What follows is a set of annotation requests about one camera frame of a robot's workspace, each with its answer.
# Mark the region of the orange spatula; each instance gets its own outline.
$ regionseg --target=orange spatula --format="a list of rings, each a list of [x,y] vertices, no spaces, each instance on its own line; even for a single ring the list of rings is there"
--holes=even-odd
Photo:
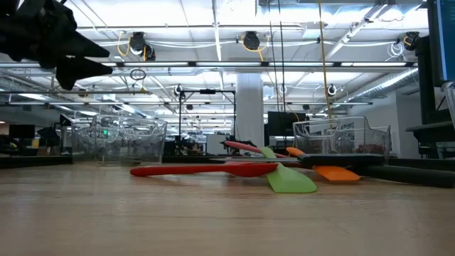
[[[286,150],[295,157],[305,154],[302,150],[293,147],[287,147]],[[358,181],[360,179],[359,175],[338,166],[313,166],[313,170],[329,181]]]

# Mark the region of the table surface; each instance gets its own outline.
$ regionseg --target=table surface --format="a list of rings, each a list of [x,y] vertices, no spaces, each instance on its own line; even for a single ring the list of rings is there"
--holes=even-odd
[[[455,255],[455,190],[363,178],[275,194],[266,178],[0,170],[1,255]]]

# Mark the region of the green spatula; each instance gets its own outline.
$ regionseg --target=green spatula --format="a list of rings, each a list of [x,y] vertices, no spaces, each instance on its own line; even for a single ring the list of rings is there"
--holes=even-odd
[[[261,153],[266,158],[276,158],[275,153],[267,147],[261,148]],[[267,178],[275,193],[312,193],[317,189],[310,178],[282,164],[278,164],[275,171],[267,174]]]

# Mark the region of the desk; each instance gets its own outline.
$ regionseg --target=desk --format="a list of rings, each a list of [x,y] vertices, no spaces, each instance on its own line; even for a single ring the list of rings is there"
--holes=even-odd
[[[455,190],[363,178],[275,194],[265,178],[0,170],[2,255],[453,255]]]

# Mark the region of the pillar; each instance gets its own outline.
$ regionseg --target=pillar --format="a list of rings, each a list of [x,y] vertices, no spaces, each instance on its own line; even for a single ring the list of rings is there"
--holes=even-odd
[[[264,103],[261,73],[237,74],[237,129],[235,138],[264,146]]]

